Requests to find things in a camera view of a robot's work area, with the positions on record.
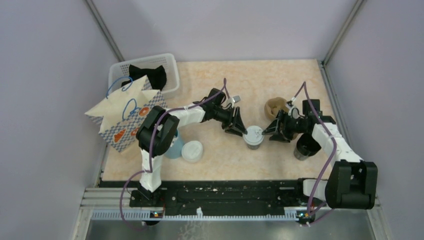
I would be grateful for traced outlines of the single dark plastic cup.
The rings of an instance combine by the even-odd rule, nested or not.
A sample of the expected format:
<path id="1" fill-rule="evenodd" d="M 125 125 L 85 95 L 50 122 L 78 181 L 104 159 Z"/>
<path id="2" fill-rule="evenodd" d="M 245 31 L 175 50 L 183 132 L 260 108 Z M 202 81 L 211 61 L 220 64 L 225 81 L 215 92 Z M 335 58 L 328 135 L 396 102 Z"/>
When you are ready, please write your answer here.
<path id="1" fill-rule="evenodd" d="M 246 141 L 245 143 L 246 143 L 246 145 L 247 145 L 247 147 L 249 149 L 251 149 L 251 150 L 257 150 L 261 146 L 262 141 L 255 141 L 255 142 Z"/>

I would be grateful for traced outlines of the brown pulp cup carrier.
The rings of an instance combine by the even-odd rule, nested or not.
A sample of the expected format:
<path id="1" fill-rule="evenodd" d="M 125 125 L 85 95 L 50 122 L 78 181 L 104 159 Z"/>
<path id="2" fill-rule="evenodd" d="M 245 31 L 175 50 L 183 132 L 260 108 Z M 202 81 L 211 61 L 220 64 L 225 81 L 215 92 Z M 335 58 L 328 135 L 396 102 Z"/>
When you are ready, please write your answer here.
<path id="1" fill-rule="evenodd" d="M 288 113 L 289 108 L 286 106 L 287 100 L 283 97 L 270 98 L 264 105 L 265 117 L 273 121 L 280 110 Z"/>

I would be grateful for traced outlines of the stack of white lids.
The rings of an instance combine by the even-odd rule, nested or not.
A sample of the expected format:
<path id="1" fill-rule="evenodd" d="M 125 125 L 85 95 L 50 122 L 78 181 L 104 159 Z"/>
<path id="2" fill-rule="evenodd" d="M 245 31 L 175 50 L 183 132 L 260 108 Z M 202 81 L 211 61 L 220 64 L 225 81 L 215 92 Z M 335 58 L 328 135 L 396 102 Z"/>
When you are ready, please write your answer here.
<path id="1" fill-rule="evenodd" d="M 181 156 L 189 163 L 198 162 L 203 156 L 203 145 L 197 140 L 185 143 L 181 150 Z"/>

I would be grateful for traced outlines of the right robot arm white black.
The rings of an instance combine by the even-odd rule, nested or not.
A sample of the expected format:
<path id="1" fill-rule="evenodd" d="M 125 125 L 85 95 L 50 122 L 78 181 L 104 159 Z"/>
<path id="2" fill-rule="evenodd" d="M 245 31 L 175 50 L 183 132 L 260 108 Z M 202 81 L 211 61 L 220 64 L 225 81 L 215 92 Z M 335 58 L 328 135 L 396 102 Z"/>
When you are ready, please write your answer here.
<path id="1" fill-rule="evenodd" d="M 364 161 L 339 132 L 336 121 L 323 115 L 320 100 L 303 100 L 302 114 L 291 101 L 289 111 L 279 110 L 271 124 L 263 130 L 271 141 L 289 143 L 295 135 L 294 155 L 299 160 L 323 151 L 331 166 L 328 179 L 305 178 L 302 187 L 293 192 L 293 200 L 299 206 L 311 206 L 319 199 L 332 209 L 372 209 L 376 200 L 378 167 L 374 162 Z"/>

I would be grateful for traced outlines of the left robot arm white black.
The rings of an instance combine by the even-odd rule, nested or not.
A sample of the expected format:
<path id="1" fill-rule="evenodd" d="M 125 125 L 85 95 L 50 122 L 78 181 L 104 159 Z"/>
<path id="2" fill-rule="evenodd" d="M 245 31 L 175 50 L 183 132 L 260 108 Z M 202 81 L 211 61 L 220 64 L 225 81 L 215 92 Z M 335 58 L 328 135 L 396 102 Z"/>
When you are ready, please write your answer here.
<path id="1" fill-rule="evenodd" d="M 142 157 L 139 182 L 144 191 L 141 200 L 147 206 L 154 207 L 160 202 L 161 194 L 157 188 L 162 184 L 162 160 L 178 128 L 215 120 L 221 123 L 225 133 L 240 137 L 248 133 L 240 107 L 222 105 L 225 96 L 222 90 L 213 88 L 201 101 L 172 109 L 156 105 L 147 114 L 135 135 Z"/>

